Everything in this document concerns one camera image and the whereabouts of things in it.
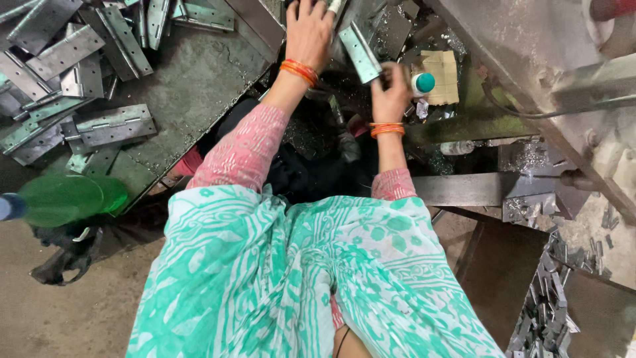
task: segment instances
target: orange bangle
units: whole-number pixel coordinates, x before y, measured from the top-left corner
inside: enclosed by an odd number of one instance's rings
[[[402,123],[370,123],[373,127],[371,130],[371,137],[376,138],[378,134],[388,132],[398,132],[400,135],[404,135],[404,125]]]
[[[318,82],[318,74],[314,71],[313,68],[302,64],[298,61],[294,60],[285,60],[280,65],[280,69],[284,69],[290,73],[293,73],[296,76],[302,77],[307,83],[309,83],[310,87],[313,87]]]

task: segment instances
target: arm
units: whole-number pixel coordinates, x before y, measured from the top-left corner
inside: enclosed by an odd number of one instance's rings
[[[287,10],[287,59],[317,72],[324,66],[335,18],[326,8],[324,1],[314,6],[301,0]],[[289,117],[307,88],[302,77],[281,71],[262,103],[205,156],[188,189],[238,184],[260,192]]]
[[[402,67],[396,63],[385,63],[389,71],[391,88],[384,91],[379,79],[371,84],[373,97],[373,121],[375,123],[400,123],[410,91],[404,80]],[[380,156],[380,174],[373,180],[371,196],[376,199],[395,201],[417,196],[411,174],[406,168],[406,157],[402,147],[402,136],[396,132],[380,133],[377,136]]]

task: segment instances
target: green plastic container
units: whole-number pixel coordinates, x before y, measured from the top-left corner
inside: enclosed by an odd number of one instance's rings
[[[58,227],[115,211],[126,198],[126,186],[108,176],[45,175],[33,179],[18,191],[17,199],[11,201],[21,199],[23,203],[13,204],[13,212],[19,214],[11,218],[23,217],[38,227]]]

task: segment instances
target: pink printed sleeve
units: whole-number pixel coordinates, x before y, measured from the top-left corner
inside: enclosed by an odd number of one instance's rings
[[[385,171],[375,176],[371,196],[375,199],[395,201],[417,196],[411,173],[406,168]]]
[[[289,116],[259,104],[205,156],[188,189],[238,184],[261,192]]]

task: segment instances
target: cardboard piece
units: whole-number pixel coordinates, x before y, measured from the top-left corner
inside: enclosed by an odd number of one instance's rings
[[[430,105],[459,102],[457,64],[452,51],[422,51],[411,71],[413,76],[428,72],[435,77],[435,88],[422,97]]]

